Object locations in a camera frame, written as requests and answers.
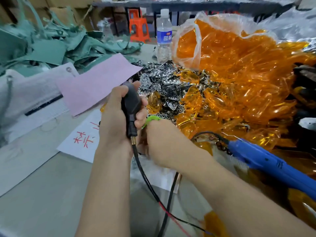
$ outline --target orange plastic stool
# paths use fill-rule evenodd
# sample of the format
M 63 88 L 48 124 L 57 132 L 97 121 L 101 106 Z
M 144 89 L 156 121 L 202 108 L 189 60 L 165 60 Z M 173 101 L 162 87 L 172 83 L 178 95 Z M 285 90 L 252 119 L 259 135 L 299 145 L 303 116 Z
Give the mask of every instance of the orange plastic stool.
M 146 34 L 143 32 L 143 25 L 146 25 Z M 132 26 L 135 25 L 136 32 L 131 35 L 131 41 L 142 41 L 150 40 L 148 25 L 146 18 L 132 18 L 130 19 L 130 33 L 133 31 Z
M 133 14 L 133 18 L 143 17 L 141 10 L 140 10 L 140 12 L 138 12 L 138 9 L 128 9 L 128 11 L 129 11 L 130 19 L 132 19 L 132 14 Z

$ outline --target bottle cap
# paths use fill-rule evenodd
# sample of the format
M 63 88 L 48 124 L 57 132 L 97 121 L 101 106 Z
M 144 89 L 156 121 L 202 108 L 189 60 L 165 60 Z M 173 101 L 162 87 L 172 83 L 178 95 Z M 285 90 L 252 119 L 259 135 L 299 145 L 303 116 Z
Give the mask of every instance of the bottle cap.
M 160 14 L 162 17 L 169 17 L 169 9 L 161 9 Z

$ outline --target blue heat gun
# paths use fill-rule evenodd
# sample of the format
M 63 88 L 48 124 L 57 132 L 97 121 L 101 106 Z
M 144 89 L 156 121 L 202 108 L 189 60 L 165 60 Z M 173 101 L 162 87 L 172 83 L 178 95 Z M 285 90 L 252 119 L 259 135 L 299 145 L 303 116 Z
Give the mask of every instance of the blue heat gun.
M 243 139 L 225 142 L 228 143 L 228 149 L 233 156 L 250 168 L 263 171 L 285 183 L 289 188 L 306 193 L 316 201 L 316 181 L 291 167 L 283 159 Z

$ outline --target hand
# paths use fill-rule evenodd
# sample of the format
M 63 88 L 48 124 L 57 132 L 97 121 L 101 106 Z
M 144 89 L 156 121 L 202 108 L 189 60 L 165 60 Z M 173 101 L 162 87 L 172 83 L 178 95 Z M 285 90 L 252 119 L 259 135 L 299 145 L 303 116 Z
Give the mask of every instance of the hand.
M 137 90 L 140 87 L 140 82 L 136 81 L 133 85 Z M 121 109 L 122 97 L 127 92 L 128 87 L 125 85 L 113 88 L 102 114 L 99 128 L 100 141 L 97 151 L 123 151 L 124 153 L 128 153 L 130 158 L 132 157 L 132 145 L 126 137 L 126 118 Z M 142 104 L 141 110 L 136 114 L 135 126 L 138 130 L 144 126 L 148 114 L 145 108 L 148 101 L 145 97 L 142 97 Z
M 149 122 L 143 131 L 138 150 L 163 167 L 179 169 L 179 163 L 194 158 L 199 148 L 169 120 Z

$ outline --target red wire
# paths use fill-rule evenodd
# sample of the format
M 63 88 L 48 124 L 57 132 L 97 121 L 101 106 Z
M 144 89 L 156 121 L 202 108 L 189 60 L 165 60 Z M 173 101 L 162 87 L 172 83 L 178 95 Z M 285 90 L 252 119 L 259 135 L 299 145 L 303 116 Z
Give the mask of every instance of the red wire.
M 187 237 L 191 237 L 187 231 L 178 223 L 178 221 L 164 208 L 161 202 L 159 202 L 160 207 L 167 213 L 167 215 L 179 226 L 183 233 L 187 235 Z

